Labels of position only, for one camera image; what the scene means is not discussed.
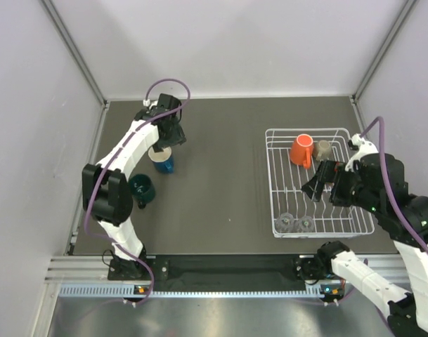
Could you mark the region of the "blue mug white interior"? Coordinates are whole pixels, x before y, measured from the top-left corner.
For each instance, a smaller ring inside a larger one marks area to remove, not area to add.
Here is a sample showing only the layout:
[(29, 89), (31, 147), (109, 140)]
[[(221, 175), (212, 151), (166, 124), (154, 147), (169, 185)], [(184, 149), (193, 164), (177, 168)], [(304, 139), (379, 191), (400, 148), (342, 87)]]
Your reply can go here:
[(163, 174), (174, 172), (174, 158), (170, 147), (165, 147), (162, 151), (155, 151), (151, 147), (148, 150), (148, 157), (158, 172)]

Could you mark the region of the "beige ceramic cup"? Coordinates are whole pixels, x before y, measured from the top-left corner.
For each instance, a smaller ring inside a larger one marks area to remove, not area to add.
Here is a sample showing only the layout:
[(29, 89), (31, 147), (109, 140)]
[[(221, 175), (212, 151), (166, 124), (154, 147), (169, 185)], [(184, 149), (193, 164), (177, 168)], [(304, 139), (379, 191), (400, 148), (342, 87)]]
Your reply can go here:
[(330, 158), (332, 154), (332, 145), (327, 140), (319, 140), (314, 144), (313, 158), (316, 161), (324, 161)]

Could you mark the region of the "large orange mug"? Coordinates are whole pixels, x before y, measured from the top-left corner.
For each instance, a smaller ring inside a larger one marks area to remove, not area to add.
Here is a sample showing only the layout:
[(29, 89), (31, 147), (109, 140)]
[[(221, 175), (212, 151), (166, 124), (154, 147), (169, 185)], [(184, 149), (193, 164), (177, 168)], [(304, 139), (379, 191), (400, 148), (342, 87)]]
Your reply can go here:
[(311, 156), (313, 154), (313, 138), (308, 134), (298, 135), (289, 152), (290, 161), (305, 169), (311, 168)]

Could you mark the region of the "clear glass cup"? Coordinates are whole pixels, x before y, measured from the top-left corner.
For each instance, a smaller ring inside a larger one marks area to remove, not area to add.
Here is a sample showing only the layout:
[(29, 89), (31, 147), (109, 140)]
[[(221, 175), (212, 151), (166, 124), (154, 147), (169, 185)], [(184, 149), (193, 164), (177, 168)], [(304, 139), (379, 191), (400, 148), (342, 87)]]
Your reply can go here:
[(278, 234), (294, 232), (295, 219), (291, 213), (281, 213), (275, 220), (275, 230)]
[(315, 232), (315, 221), (310, 216), (303, 216), (295, 223), (297, 233), (312, 233)]

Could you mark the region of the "dark green glass cup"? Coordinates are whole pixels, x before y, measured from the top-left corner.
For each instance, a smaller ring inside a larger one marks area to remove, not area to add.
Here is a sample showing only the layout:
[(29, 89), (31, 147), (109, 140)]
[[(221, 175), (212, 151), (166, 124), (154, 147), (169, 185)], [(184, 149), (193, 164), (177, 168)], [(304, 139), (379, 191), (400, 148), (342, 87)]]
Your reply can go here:
[(153, 182), (146, 174), (136, 174), (131, 177), (129, 187), (139, 209), (144, 209), (156, 197)]

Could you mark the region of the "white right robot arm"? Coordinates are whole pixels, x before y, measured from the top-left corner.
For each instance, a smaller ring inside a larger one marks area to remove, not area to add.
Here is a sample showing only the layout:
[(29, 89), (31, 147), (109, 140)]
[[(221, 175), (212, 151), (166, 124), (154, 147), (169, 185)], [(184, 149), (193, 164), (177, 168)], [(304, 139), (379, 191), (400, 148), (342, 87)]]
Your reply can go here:
[(428, 197), (408, 191), (404, 165), (391, 154), (366, 154), (352, 162), (322, 161), (301, 187), (318, 202), (331, 185), (333, 206), (371, 213), (389, 235), (406, 267), (410, 290), (391, 284), (340, 241), (322, 245), (314, 255), (316, 275), (348, 281), (384, 315), (395, 336), (428, 336)]

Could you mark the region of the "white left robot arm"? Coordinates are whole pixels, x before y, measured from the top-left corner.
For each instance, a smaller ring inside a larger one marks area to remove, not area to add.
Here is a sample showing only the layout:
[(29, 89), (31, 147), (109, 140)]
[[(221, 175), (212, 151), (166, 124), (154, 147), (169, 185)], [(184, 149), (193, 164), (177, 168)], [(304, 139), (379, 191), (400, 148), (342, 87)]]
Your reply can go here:
[(185, 142), (182, 107), (178, 98), (165, 93), (154, 102), (145, 102), (113, 149), (82, 170), (85, 218), (93, 218), (105, 230), (114, 248), (109, 280), (139, 280), (147, 272), (145, 248), (131, 221), (135, 202), (129, 177), (149, 149), (162, 151)]

